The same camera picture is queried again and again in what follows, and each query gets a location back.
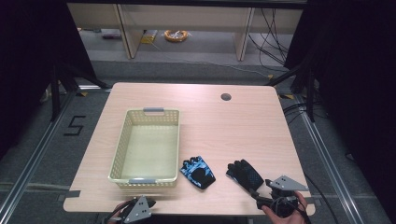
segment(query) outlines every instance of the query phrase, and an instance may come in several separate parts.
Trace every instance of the gray carpet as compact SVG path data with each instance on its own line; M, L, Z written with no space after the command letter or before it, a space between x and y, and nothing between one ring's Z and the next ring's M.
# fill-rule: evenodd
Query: gray carpet
M92 62L97 76L108 84L118 81L159 82L159 83L202 83L262 85L268 75L275 77L282 73L266 70L260 66L237 66L239 69L262 73L243 72L234 68L214 64L186 63L113 63ZM292 78L276 86L279 93L290 92ZM91 84L78 79L80 84ZM23 194L19 205L8 223L92 223L97 214L67 213L63 210L63 196L71 185L74 175L88 145L93 129L106 103L108 92L89 92L87 96L76 96L67 108L60 127L51 140L49 149L37 168L30 185ZM280 100L282 106L296 104L295 100ZM305 128L302 116L296 112L286 116L290 123L290 133L297 149L304 171L326 195L339 223L349 223L346 212L338 199L332 183L318 156L313 141ZM325 110L315 106L316 124L326 146L354 196L366 223L390 223L381 205L362 176L359 167L345 157L347 149L332 126L331 118ZM83 125L78 129L69 128L74 116L74 124ZM24 164L29 159L40 136L50 120L50 102L37 108L35 117L27 125L20 143L12 148L0 161L0 197L3 199L9 190L9 183L18 178ZM311 217L313 223L334 223L332 214L320 198L318 190L308 182L317 212ZM241 218L229 217L167 217L169 223L245 223ZM270 223L266 216L252 217L254 223Z

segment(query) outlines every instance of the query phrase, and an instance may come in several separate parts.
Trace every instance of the robotic hand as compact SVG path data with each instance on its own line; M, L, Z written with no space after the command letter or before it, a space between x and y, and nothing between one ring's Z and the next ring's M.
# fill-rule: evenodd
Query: robotic hand
M156 202L147 199L142 195L139 199L134 198L131 201L125 202L118 206L110 215L102 220L101 224L107 224L108 221L116 221L117 224L136 223L139 220L151 217L150 207L154 206ZM120 210L119 217L113 217Z
M266 205L279 217L288 217L294 210L299 211L299 201L294 191L308 190L308 187L282 175L274 181L265 179L265 185L272 189L272 199L261 197L256 190L264 181L259 173L245 160L228 164L226 175L249 192L250 196L256 200L258 209L262 209L262 206ZM299 212L305 220L309 219L305 211L300 210Z
M298 205L300 202L294 193L295 190L306 191L308 187L301 185L285 175L282 175L275 181L265 179L265 185L272 189L272 199L261 197L255 190L250 190L250 196L256 200L258 209L262 209L262 206L265 205L271 208L279 217L288 217L297 210L305 219L305 223L311 223L305 210L299 209Z

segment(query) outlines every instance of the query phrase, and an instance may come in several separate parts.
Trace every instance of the glove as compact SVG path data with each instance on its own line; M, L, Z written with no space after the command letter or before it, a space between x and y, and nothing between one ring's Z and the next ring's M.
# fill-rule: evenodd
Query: glove
M216 180L209 166L200 156L191 157L189 161L183 161L180 172L200 189L206 189Z
M233 178L247 191L250 189L256 191L264 183L259 173L245 160L228 164L226 175Z

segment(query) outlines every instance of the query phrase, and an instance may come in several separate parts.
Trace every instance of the wire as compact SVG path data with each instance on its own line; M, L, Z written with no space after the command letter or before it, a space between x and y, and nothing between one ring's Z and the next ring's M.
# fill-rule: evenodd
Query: wire
M312 222L311 222L311 219L309 218L308 214L306 213L306 208L305 208L305 206L304 206L302 203L300 203L300 201L298 201L298 203L303 207L304 211L301 210L298 206L295 206L294 204L292 204L292 203L290 203L290 202L288 202L288 201L286 201L286 203L287 203L288 205L290 205L292 208L294 208L297 212L299 212L299 213L301 214L301 216L304 218L305 224L311 224L311 223L312 223Z
M321 101L315 101L313 102L314 105L320 105ZM300 103L300 104L296 104L296 105L291 105L288 106L286 108L283 109L283 113L286 114L287 112L289 112L290 110L294 109L294 108L298 108L300 106L306 106L306 103Z
M288 125L290 125L292 122L294 122L294 120L297 119L297 117L299 117L303 113L304 113L304 111L300 111L300 113L298 115L296 115L291 121L288 122Z
M286 57L285 57L285 55L284 55L284 52L286 52L286 50L288 50L288 49L287 49L286 47L284 47L282 44L280 44L279 39L277 38L276 23L275 23L276 9L273 8L273 9L272 9L272 12L273 12L273 16L272 16L272 21L271 21L271 25L270 25L270 23L268 22L267 18L265 17L265 14L264 14L264 11L263 11L263 8L262 8L262 16L264 17L265 23L267 24L267 27L268 27L268 34L271 34L271 36L273 37L273 39L275 40L275 42L276 42L276 44L277 44L277 47L275 47L275 46L273 46L272 44L270 44L270 43L267 41L267 38L264 39L264 43L267 42L269 45L273 46L275 49L278 49L280 55L282 56L283 61L285 61L285 60L286 60Z
M260 34L260 35L262 36L262 39L263 39L269 46L273 47L274 49L279 49L279 47L274 46L274 45L271 44L269 41L267 41L267 38L268 38L269 33L267 34L266 37L264 37L262 34Z
M278 212L277 212L277 206L279 205L279 202L280 201L283 201L285 198L284 197L279 197L279 198L277 198L277 199L275 199L275 200L273 200L273 202L271 203L271 209L275 206L275 214L278 214Z
M314 181L304 172L304 176L311 182L311 184L315 187L315 189L318 190L320 196L322 197L323 201L326 203L327 207L329 208L330 212L332 213L332 218L334 218L334 222L338 224L338 219L337 216L335 215L334 211L332 210L332 207L330 206L329 202L327 201L326 197L322 193L322 191L319 189L319 187L314 183Z
M323 109L322 108L314 108L313 110L323 110ZM295 113L298 113L298 112L301 112L301 111L306 112L306 109L289 112L289 114L285 114L285 117L287 117L289 115L292 115L292 114L295 114ZM314 113L314 115L316 115L316 116L318 116L319 118L322 118L322 119L328 119L328 117L321 116L321 115L319 115L317 113Z
M250 40L253 42L253 44L256 46L256 48L259 50L259 61L260 61L260 64L262 65L263 68L266 68L266 69L268 69L268 70L277 71L277 72L288 72L288 71L285 71L285 70L279 70L279 69L274 69L274 68L270 68L270 67L268 67L268 66L265 66L265 65L262 63L262 52L265 53L265 54L266 54L267 56L269 56L270 58L272 58L272 59L274 59L275 61L277 61L278 63L280 63L280 64L282 64L282 65L283 65L283 63L282 63L282 61L280 61L275 55L273 55L272 53L268 52L267 50L263 49L260 45L258 45L258 44L253 40L253 38L251 37L251 35L248 35L248 37L249 37Z
M102 219L101 224L107 224L107 222L108 222L114 215L116 215L116 213L118 213L121 209L125 208L126 206L128 206L128 205L130 205L130 204L132 204L132 203L135 203L135 201L134 201L134 200L131 200L131 201L125 202L125 203L123 203L122 205L120 205L119 207L117 207L116 209L114 209L114 211L113 211L112 213L110 213L107 217L104 217L104 218Z
M253 38L251 37L251 35L248 35L248 37L250 38L250 40L253 42L253 44L256 46L256 48L257 48L259 51L265 53L267 56L269 56L270 58L274 59L274 61L276 61L277 63L280 63L280 64L283 65L283 61L281 61L281 60L278 59L274 54L270 53L269 51L267 51L267 50L265 50L265 49L263 48L263 45L265 44L265 40L264 40L264 42L262 43L262 45L260 46L259 44L257 44L257 43L253 40Z
M154 43L151 43L150 45L152 45L154 48L156 48L156 49L159 50L159 51L163 51L162 49L160 49L159 47L157 47ZM201 63L201 64L206 64L206 63L208 63L208 64L214 64L214 65L222 66L222 67L230 67L230 68L232 68L232 69L235 69L235 70L238 70L238 71L241 71L241 72L255 73L255 74L259 74L260 76L263 76L263 77L267 77L267 78L268 78L267 75L265 75L265 74L263 74L263 73L260 73L260 72L258 72L258 71L241 69L241 68L237 68L237 67L234 67L234 66L228 65L228 64L218 64L218 63L210 63L210 62L197 62L197 61L190 61L190 60L186 60L186 59L176 59L176 58L168 57L168 56L166 56L166 55L164 55L164 57L165 57L165 58L168 58L168 59L170 59L170 60L176 60L176 61L187 62L187 63Z

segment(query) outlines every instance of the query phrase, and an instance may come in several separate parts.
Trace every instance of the cable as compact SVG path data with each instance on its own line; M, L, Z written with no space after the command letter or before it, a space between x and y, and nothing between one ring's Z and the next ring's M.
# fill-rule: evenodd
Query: cable
M320 105L321 101L315 101L313 102L314 105ZM300 103L300 104L296 104L296 105L291 105L288 106L286 108L283 109L283 114L286 114L287 112L289 112L290 110L294 109L294 108L298 108L300 106L306 106L306 103Z
M311 182L311 184L315 187L315 189L318 190L320 196L322 197L323 201L326 203L326 205L328 206L330 212L332 213L332 218L334 218L334 222L335 224L338 224L338 219L337 216L335 215L334 211L332 210L332 207L330 206L329 202L327 201L326 197L324 196L324 194L322 193L322 191L318 188L318 186L314 183L314 181L312 181L312 179L304 172L304 176L309 180L309 182Z
M113 211L112 213L110 213L107 217L104 217L104 218L102 219L101 224L107 224L107 222L108 222L114 215L116 215L116 213L118 213L121 209L125 208L126 206L128 206L128 205L130 205L130 204L132 204L132 203L134 203L134 200L125 202L125 203L121 204L120 206L118 206L116 209L114 209L114 211Z
M297 117L299 117L303 113L304 113L304 111L300 111L300 113L298 115L296 115L291 121L288 122L288 125L290 125L295 119L297 119Z
M314 108L313 110L323 110L322 108ZM295 114L295 113L297 113L297 112L300 112L300 111L304 111L304 112L306 112L306 109L304 109L304 110L298 110L298 111L294 111L294 112L290 112L289 114L285 114L285 117L287 117L287 116L289 116L289 115L292 115L292 114ZM324 116L321 116L321 115L319 115L319 114L317 114L317 113L314 113L316 116L318 116L319 118L322 118L322 119L328 119L328 117L324 117Z
M268 34L271 34L271 36L273 37L273 39L274 39L275 42L277 43L278 48L274 47L274 46L271 45L271 44L270 44L270 45L273 46L274 48L276 48L276 49L279 50L280 55L282 56L282 59L285 61L285 60L286 60L286 57L285 57L285 55L283 54L284 50L282 50L282 48L284 48L284 49L286 49L286 50L288 50L288 49L287 49L286 47L284 47L282 44L279 43L279 40L278 40L278 38L277 38L276 23L275 23L275 14L276 14L276 10L273 8L272 12L273 12L273 20L272 20L271 25L270 25L270 23L268 22L267 18L265 17L265 14L264 14L264 11L263 11L263 8L262 8L262 16L264 17L265 23L267 24L267 27L268 27Z
M159 50L159 51L163 51L162 49L160 49L159 47L157 47L154 43L151 43L150 45L152 45L154 48L156 48L156 49ZM258 72L258 71L241 69L241 68L237 68L237 67L234 67L234 66L228 65L228 64L218 64L218 63L210 63L210 62L197 62L197 61L190 61L190 60L185 60L185 59L176 59L176 58L168 57L168 56L166 56L166 55L164 55L164 57L165 57L165 58L168 58L168 59L170 59L170 60L176 60L176 61L187 62L187 63L202 63L202 64L209 63L209 64L214 64L214 65L222 66L222 67L230 67L230 68L232 68L232 69L235 69L235 70L238 70L238 71L241 71L241 72L255 73L255 74L259 74L260 76L263 76L263 77L267 77L267 78L268 78L267 75L265 75L265 74L263 74L263 73L260 73L260 72Z
M267 34L266 37L264 37L262 34L260 34L260 35L262 36L262 39L263 39L269 46L273 47L274 49L279 49L279 47L274 46L273 44L271 44L270 42L267 41L267 38L268 38L269 33Z
M257 48L259 51L265 53L265 54L268 55L270 58L274 59L274 61L276 61L277 63L280 63L280 64L283 65L283 62L282 62L280 59L278 59L274 54L268 52L267 50L265 50L265 49L263 48L263 44L265 43L265 39L264 39L264 43L262 43L262 45L260 46L259 44L257 44L257 43L253 40L253 38L251 37L251 35L248 35L248 37L250 38L250 40L253 42L253 44L256 46L256 48Z
M301 214L301 216L304 218L305 224L311 224L312 223L311 219L309 218L308 214L306 213L305 206L302 203L300 203L300 201L298 201L298 203L303 207L304 211L301 210L298 206L296 207L296 206L294 206L294 204L292 204L292 203L290 203L288 201L286 201L286 203Z

